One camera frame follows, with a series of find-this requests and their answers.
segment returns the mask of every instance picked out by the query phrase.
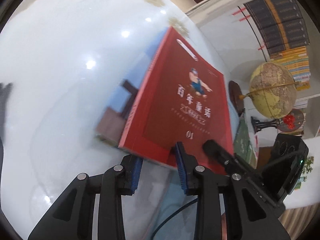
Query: wall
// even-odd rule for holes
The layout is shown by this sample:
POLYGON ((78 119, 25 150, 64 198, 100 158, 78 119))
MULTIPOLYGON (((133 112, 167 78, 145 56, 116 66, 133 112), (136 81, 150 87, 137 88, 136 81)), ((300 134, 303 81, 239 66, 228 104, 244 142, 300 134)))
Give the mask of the wall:
POLYGON ((287 196, 284 204, 287 209, 305 207, 320 202, 320 137, 304 140, 309 148, 309 155, 314 156, 313 171, 307 175, 307 181, 301 188, 287 196))

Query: red flower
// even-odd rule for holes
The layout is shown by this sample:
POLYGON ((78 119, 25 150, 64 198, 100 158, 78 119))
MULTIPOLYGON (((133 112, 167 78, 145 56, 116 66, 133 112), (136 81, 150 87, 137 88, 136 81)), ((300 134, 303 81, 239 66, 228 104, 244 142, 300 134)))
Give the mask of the red flower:
POLYGON ((294 121, 295 117, 292 114, 286 115, 284 118, 282 118, 283 122, 288 126, 290 130, 294 128, 294 121))

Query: globe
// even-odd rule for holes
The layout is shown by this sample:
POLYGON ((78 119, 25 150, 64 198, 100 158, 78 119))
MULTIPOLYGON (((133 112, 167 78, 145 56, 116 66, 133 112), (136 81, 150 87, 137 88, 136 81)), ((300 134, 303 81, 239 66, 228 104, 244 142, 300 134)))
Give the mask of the globe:
POLYGON ((293 109, 297 90, 292 75, 285 67, 266 62, 252 73, 247 96, 263 116, 278 119, 293 109))

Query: blue cloth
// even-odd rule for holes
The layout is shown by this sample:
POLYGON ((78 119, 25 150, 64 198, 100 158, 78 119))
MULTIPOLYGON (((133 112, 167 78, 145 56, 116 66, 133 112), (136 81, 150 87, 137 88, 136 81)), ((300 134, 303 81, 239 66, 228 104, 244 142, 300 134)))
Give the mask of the blue cloth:
POLYGON ((204 90, 202 89, 201 87, 201 81, 200 79, 198 78, 198 83, 196 82, 191 82, 191 86, 193 86, 193 88, 199 92, 201 95, 204 95, 204 90))

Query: black cable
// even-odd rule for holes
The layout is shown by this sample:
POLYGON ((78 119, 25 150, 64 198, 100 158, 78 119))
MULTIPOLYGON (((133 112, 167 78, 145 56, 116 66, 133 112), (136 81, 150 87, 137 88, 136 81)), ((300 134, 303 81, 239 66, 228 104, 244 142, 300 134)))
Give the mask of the black cable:
POLYGON ((174 212, 172 215, 170 215, 169 217, 167 217, 157 228, 155 231, 153 231, 150 240, 153 240, 153 238, 155 237, 156 233, 161 229, 161 227, 164 226, 164 224, 166 222, 168 222, 171 218, 173 218, 175 215, 179 214, 182 210, 186 209, 188 206, 191 206, 194 203, 197 203, 198 198, 188 202, 187 204, 185 204, 184 206, 182 206, 181 208, 179 208, 176 212, 174 212))
POLYGON ((284 156, 281 156, 281 157, 275 159, 274 161, 271 161, 271 162, 267 163, 266 165, 264 165, 260 169, 257 169, 257 172, 258 173, 262 173, 264 170, 269 169, 270 167, 272 167, 272 166, 284 161, 285 159, 291 158, 291 157, 296 156, 296 155, 301 155, 304 158, 304 155, 301 152, 291 152, 291 153, 288 153, 288 154, 286 154, 284 156))

